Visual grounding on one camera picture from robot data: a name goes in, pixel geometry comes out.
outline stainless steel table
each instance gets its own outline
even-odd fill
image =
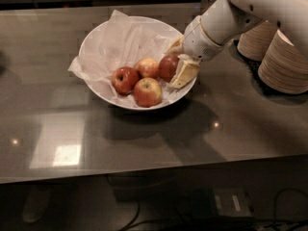
[[[0,182],[308,153],[307,95],[266,97],[230,42],[192,91],[149,113],[114,107],[67,69],[114,9],[184,31],[197,4],[0,12]]]

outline stack of paper cups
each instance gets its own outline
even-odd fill
[[[258,69],[269,87],[288,94],[308,90],[308,59],[279,30]]]
[[[248,32],[241,34],[239,52],[254,61],[261,62],[269,49],[277,27],[265,21]]]

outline white bowl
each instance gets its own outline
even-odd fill
[[[143,27],[145,27],[148,30],[153,31],[154,33],[157,33],[160,36],[163,37],[167,37],[170,39],[177,39],[179,36],[181,36],[182,34],[177,31],[175,28],[165,24],[162,21],[159,21],[157,19],[153,19],[153,18],[148,18],[148,17],[142,17],[142,16],[130,16],[131,18],[134,19],[134,21],[137,21],[138,23],[140,23]],[[91,45],[92,48],[97,48],[99,47],[99,44],[97,43],[97,41],[95,40],[90,40],[93,37],[95,37],[95,35],[100,35],[104,32],[106,26],[107,26],[107,22],[104,22],[102,24],[100,24],[99,26],[97,26],[96,28],[94,28],[84,39],[80,50],[79,50],[79,56],[82,56],[82,52],[84,51],[84,47],[85,44],[86,45],[90,45],[92,42],[96,43],[96,45]],[[178,94],[172,98],[169,99],[168,102],[164,102],[164,97],[163,97],[163,102],[159,105],[156,106],[152,106],[150,108],[143,108],[143,107],[131,107],[130,105],[126,105],[126,104],[122,104],[122,103],[116,103],[115,102],[115,94],[112,90],[112,88],[110,87],[110,85],[107,85],[106,83],[103,82],[94,82],[94,81],[89,81],[89,80],[85,80],[86,84],[88,85],[88,87],[100,98],[102,98],[103,100],[105,100],[106,102],[116,105],[118,107],[124,108],[124,109],[128,109],[128,110],[135,110],[135,111],[150,111],[150,110],[157,110],[160,108],[163,108],[165,106],[171,105],[175,102],[177,102],[178,100],[180,100],[182,97],[184,97],[189,91],[190,89],[193,87],[194,83],[195,83],[196,78],[194,78],[193,80],[191,80],[186,86],[184,86],[182,89],[180,89],[180,91],[178,91]]]

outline red apple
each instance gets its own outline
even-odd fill
[[[170,82],[175,75],[180,59],[175,55],[166,55],[159,62],[159,76],[166,82]]]
[[[158,78],[159,76],[159,67],[158,62],[153,58],[142,58],[135,64],[135,69],[140,74],[142,78]]]
[[[133,67],[123,66],[114,71],[112,85],[117,93],[128,95],[139,79],[139,74]]]
[[[153,78],[140,79],[134,87],[136,103],[141,107],[151,107],[162,102],[161,84]]]

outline white robotic arm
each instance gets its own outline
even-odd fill
[[[308,58],[308,0],[217,0],[186,28],[181,50],[210,61],[235,35],[267,20]]]

